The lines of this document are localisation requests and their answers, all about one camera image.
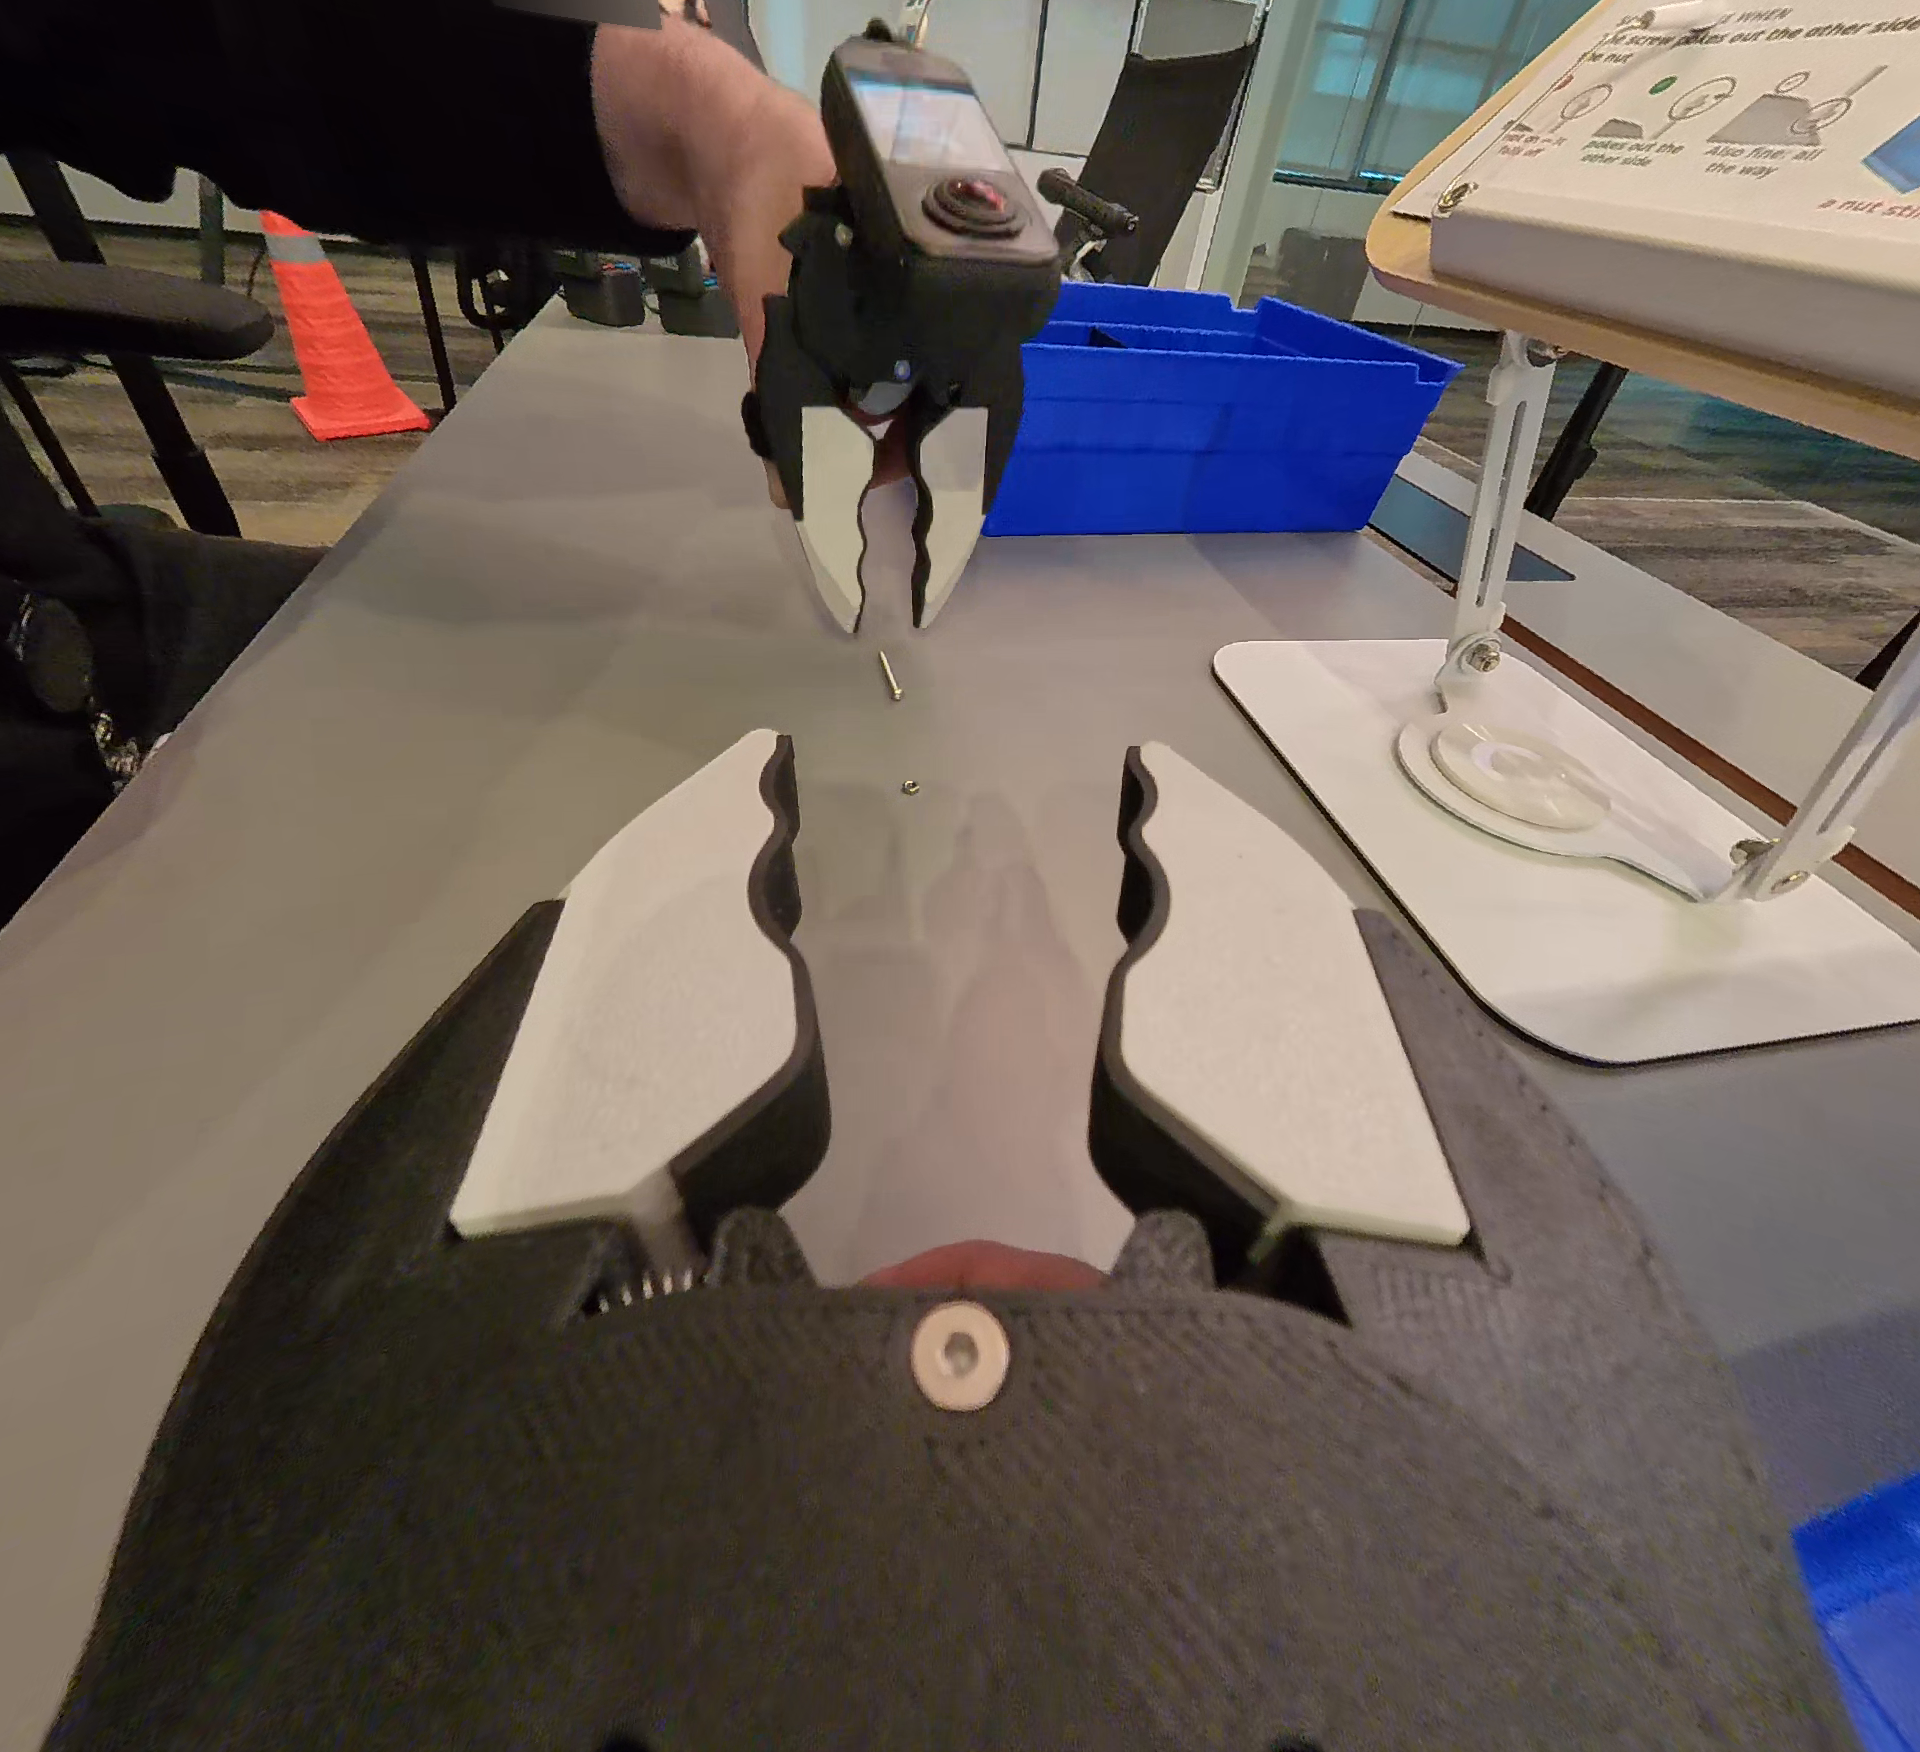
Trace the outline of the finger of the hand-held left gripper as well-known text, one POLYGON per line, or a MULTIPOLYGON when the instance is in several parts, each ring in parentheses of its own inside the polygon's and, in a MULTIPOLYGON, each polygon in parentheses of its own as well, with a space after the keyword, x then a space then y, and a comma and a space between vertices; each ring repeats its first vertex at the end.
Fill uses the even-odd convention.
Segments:
POLYGON ((911 622, 930 624, 948 607, 979 545, 986 508, 989 413, 975 406, 911 407, 909 469, 917 493, 911 524, 911 622))
POLYGON ((800 413, 799 543, 830 618, 854 635, 862 618, 862 498, 873 480, 873 435, 841 407, 800 413))

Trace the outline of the person's left hand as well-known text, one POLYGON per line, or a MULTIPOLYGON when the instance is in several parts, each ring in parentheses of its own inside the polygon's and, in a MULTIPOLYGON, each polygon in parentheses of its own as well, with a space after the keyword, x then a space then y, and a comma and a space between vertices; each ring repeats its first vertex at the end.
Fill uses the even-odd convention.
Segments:
POLYGON ((764 300, 789 279, 782 233, 838 181, 819 106, 679 18, 598 25, 589 101, 620 206, 703 238, 757 370, 764 300))

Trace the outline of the black office chair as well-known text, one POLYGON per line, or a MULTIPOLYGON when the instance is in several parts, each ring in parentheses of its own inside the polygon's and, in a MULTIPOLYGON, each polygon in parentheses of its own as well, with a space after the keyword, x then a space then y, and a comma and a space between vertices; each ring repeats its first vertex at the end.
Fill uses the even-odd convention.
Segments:
POLYGON ((8 165, 53 255, 3 262, 3 401, 26 420, 69 507, 96 521, 102 507, 27 393, 20 363, 105 358, 147 430, 152 460, 182 524, 237 539, 242 527, 231 498, 188 432, 157 363, 252 358, 273 340, 273 314, 218 285, 107 264, 58 164, 41 151, 15 151, 8 165))

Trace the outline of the orange traffic cone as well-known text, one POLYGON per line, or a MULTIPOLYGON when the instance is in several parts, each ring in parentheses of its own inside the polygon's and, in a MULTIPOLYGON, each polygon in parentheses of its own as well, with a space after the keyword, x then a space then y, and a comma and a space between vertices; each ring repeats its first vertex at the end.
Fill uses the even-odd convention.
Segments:
POLYGON ((431 430, 426 413, 384 368, 322 243, 258 212, 304 392, 293 411, 322 445, 431 430))

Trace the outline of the white stand with instruction board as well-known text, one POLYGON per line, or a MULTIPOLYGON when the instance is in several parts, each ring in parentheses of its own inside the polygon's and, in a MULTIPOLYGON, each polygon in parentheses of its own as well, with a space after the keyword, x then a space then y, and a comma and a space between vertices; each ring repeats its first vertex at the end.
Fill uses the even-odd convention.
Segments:
POLYGON ((1916 453, 1916 0, 1597 0, 1365 251, 1500 330, 1453 629, 1228 643, 1237 711, 1535 1043, 1637 1067, 1912 1023, 1916 947, 1828 865, 1916 721, 1916 655, 1760 837, 1500 624, 1564 349, 1916 453))

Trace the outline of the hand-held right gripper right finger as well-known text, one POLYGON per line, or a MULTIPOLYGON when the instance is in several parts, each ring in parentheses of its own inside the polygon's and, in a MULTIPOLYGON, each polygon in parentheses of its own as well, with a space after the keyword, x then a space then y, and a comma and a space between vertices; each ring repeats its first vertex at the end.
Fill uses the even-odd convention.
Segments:
POLYGON ((1090 1158, 1214 1252, 1296 1230, 1457 1248, 1471 1216, 1360 916, 1296 837, 1163 743, 1122 761, 1122 958, 1090 1158))

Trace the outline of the blue plastic object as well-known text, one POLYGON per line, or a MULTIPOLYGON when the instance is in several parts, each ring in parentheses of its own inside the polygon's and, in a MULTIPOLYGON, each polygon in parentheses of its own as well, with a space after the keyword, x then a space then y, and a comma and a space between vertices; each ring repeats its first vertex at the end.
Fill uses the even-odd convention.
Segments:
POLYGON ((1916 1473, 1793 1529, 1845 1706, 1867 1750, 1916 1750, 1916 1473))

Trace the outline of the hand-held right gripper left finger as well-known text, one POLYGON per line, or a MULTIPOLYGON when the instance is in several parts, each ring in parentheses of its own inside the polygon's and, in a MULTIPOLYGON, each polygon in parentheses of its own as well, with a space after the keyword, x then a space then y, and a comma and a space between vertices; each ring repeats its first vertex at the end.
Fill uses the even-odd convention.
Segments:
POLYGON ((796 749, 760 728, 584 863, 450 1207, 462 1237, 613 1217, 715 1237, 830 1148, 792 847, 796 749))

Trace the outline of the person's left forearm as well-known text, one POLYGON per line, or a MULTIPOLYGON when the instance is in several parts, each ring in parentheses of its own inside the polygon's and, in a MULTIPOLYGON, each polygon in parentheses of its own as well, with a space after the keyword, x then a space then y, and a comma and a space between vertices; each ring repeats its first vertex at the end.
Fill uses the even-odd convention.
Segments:
POLYGON ((157 202, 179 171, 373 243, 529 235, 661 252, 685 206, 620 200, 597 30, 493 0, 3 3, 3 148, 157 202))

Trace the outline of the blue plastic bin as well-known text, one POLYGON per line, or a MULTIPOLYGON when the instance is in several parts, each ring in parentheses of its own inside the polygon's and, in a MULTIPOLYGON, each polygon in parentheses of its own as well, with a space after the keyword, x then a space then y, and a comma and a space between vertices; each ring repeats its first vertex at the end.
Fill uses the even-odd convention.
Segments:
POLYGON ((1457 375, 1280 297, 1067 280, 983 531, 1356 535, 1457 375))

